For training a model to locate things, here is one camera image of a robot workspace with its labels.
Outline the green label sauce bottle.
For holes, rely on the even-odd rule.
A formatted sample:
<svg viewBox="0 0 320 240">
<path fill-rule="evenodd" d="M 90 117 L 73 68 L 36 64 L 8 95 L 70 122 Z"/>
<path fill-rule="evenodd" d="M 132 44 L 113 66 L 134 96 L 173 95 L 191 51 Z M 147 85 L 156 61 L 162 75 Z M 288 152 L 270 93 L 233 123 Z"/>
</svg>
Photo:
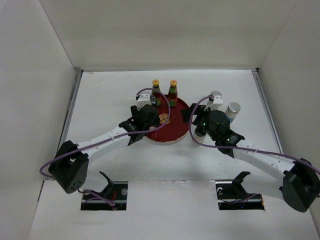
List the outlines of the green label sauce bottle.
<svg viewBox="0 0 320 240">
<path fill-rule="evenodd" d="M 168 101 L 171 107 L 175 107 L 178 101 L 177 81 L 175 79 L 170 81 L 170 88 L 168 91 Z"/>
<path fill-rule="evenodd" d="M 162 95 L 161 95 L 161 90 L 160 90 L 160 82 L 158 79 L 154 79 L 152 81 L 152 93 L 151 94 L 156 98 L 156 104 L 159 107 L 162 104 Z"/>
</svg>

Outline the red round tray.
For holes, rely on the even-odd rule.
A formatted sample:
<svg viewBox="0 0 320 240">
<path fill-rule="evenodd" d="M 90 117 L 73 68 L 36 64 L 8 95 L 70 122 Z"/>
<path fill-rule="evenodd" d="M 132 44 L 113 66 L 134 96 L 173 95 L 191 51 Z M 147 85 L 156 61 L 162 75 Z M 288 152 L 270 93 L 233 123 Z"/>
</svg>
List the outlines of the red round tray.
<svg viewBox="0 0 320 240">
<path fill-rule="evenodd" d="M 172 143 L 183 138 L 189 131 L 188 123 L 184 123 L 181 110 L 189 106 L 182 99 L 177 99 L 177 104 L 170 109 L 170 118 L 166 125 L 157 131 L 148 133 L 146 136 L 158 143 Z"/>
</svg>

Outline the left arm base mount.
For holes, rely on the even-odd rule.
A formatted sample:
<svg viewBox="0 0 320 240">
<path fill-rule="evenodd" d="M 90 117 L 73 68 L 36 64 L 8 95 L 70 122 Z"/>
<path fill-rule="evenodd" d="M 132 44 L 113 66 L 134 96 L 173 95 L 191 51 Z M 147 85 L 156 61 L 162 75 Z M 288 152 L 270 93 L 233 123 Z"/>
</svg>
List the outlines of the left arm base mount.
<svg viewBox="0 0 320 240">
<path fill-rule="evenodd" d="M 112 181 L 104 172 L 99 172 L 104 179 L 101 192 L 85 189 L 78 190 L 82 193 L 81 211 L 125 211 L 129 183 L 127 181 Z"/>
</svg>

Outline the black cap spice jar front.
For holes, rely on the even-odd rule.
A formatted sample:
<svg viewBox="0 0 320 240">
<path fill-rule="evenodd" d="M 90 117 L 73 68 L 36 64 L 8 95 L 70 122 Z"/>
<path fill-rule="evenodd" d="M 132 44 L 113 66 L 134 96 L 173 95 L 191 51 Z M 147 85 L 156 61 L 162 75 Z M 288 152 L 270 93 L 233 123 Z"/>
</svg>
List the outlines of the black cap spice jar front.
<svg viewBox="0 0 320 240">
<path fill-rule="evenodd" d="M 198 142 L 203 141 L 206 136 L 207 136 L 207 133 L 204 127 L 198 125 L 194 129 L 194 138 L 197 139 Z"/>
</svg>

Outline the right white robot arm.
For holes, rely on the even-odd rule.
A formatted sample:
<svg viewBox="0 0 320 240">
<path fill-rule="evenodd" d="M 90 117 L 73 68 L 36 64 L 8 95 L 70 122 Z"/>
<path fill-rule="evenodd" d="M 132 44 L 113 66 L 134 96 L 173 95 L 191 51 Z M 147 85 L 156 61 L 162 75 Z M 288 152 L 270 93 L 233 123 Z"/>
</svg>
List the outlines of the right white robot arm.
<svg viewBox="0 0 320 240">
<path fill-rule="evenodd" d="M 320 194 L 320 171 L 304 158 L 266 151 L 250 144 L 234 132 L 230 120 L 220 110 L 193 103 L 181 110 L 184 123 L 195 126 L 202 137 L 214 141 L 213 148 L 233 159 L 244 161 L 274 178 L 273 181 L 244 181 L 249 172 L 233 179 L 232 192 L 238 198 L 248 193 L 272 196 L 284 200 L 292 209 L 305 213 Z"/>
</svg>

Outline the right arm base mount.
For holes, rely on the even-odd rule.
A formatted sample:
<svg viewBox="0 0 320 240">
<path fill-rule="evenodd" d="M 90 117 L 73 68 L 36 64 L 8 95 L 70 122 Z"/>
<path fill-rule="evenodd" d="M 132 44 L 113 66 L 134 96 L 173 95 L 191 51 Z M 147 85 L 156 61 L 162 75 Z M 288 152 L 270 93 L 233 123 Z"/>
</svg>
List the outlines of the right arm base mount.
<svg viewBox="0 0 320 240">
<path fill-rule="evenodd" d="M 265 210 L 261 194 L 248 193 L 242 182 L 250 172 L 242 171 L 234 179 L 216 180 L 217 204 L 221 211 Z"/>
</svg>

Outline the silver lid jar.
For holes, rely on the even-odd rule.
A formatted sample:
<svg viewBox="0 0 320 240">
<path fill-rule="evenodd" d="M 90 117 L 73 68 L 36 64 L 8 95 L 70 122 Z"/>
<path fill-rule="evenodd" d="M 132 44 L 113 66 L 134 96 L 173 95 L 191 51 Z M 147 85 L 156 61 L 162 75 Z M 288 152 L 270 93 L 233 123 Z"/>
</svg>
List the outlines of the silver lid jar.
<svg viewBox="0 0 320 240">
<path fill-rule="evenodd" d="M 226 117 L 229 119 L 230 123 L 232 123 L 235 120 L 235 118 L 237 117 L 240 110 L 241 110 L 241 106 L 237 102 L 231 102 L 227 106 L 224 113 L 225 113 Z"/>
<path fill-rule="evenodd" d="M 214 90 L 209 94 L 210 98 L 207 100 L 207 105 L 212 104 L 215 100 L 221 99 L 222 94 L 221 92 Z"/>
</svg>

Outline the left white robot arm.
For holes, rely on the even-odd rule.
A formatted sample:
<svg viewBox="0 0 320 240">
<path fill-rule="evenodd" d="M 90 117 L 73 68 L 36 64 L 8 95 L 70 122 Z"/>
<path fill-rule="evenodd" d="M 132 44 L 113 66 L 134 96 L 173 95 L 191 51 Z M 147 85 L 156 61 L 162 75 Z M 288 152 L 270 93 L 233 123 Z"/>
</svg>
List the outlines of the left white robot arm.
<svg viewBox="0 0 320 240">
<path fill-rule="evenodd" d="M 140 141 L 151 127 L 160 124 L 157 107 L 146 104 L 141 109 L 131 106 L 132 117 L 113 130 L 85 142 L 68 140 L 58 150 L 48 172 L 67 194 L 78 190 L 94 191 L 100 199 L 112 195 L 111 179 L 104 173 L 89 173 L 89 165 L 114 150 Z"/>
</svg>

